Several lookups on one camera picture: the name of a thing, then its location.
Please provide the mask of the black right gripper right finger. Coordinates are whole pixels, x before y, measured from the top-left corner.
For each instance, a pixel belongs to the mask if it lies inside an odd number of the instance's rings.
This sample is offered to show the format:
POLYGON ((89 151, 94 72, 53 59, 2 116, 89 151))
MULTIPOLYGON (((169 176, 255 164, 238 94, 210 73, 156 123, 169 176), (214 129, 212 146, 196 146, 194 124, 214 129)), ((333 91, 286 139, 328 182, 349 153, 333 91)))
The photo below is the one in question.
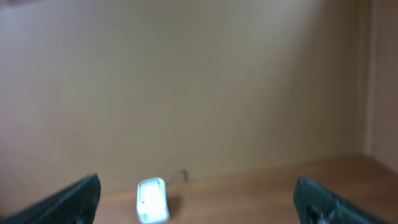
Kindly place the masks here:
POLYGON ((294 205, 301 223, 387 224, 385 220, 307 178, 299 178, 296 182, 294 205))

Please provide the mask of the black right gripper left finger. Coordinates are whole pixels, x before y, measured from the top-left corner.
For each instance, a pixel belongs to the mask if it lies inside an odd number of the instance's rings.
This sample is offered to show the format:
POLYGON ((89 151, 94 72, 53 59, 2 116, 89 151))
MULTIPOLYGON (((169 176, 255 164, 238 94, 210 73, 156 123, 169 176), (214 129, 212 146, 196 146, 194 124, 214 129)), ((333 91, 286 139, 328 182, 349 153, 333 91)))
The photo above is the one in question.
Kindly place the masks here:
POLYGON ((1 224, 92 224, 101 197, 97 174, 88 175, 1 224))

